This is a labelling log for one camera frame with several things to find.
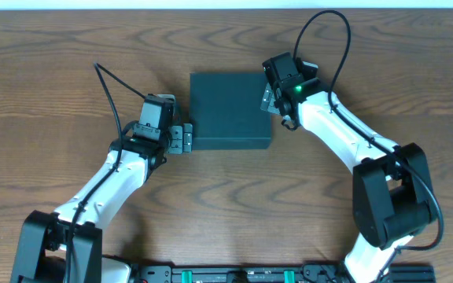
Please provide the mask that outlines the dark green box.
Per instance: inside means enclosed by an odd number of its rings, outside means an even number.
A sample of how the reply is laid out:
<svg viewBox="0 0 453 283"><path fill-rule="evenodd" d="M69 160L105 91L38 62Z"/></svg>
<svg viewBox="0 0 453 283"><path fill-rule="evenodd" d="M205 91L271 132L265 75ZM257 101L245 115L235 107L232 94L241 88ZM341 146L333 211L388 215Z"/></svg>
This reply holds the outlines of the dark green box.
<svg viewBox="0 0 453 283"><path fill-rule="evenodd" d="M266 84L258 72L192 73L192 150L267 149L271 115L260 109Z"/></svg>

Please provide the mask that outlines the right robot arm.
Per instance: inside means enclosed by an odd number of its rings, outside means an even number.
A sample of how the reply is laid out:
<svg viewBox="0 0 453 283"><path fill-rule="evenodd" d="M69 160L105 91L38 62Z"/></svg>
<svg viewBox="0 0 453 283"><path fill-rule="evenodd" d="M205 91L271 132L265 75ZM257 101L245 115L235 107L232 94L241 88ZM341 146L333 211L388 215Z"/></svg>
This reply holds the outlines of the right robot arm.
<svg viewBox="0 0 453 283"><path fill-rule="evenodd" d="M349 112L318 78L296 75L272 79L265 87L262 110L282 116L324 142L350 170L352 214L359 230L352 250L340 263L303 266L305 282L434 282L434 269L396 265L409 243L430 223L438 223L433 243L443 236L443 214L433 192L424 151L415 143L400 146Z"/></svg>

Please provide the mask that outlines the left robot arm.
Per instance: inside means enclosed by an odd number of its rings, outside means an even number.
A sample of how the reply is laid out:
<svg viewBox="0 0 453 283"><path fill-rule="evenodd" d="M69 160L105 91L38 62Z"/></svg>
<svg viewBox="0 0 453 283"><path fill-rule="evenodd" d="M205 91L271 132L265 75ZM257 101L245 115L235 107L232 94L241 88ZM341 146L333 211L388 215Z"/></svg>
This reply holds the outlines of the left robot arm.
<svg viewBox="0 0 453 283"><path fill-rule="evenodd" d="M105 162L69 201L51 213L34 210L21 227L12 282L134 282L137 267L102 254L104 230L127 198L165 163L192 149L189 123L155 128L130 123Z"/></svg>

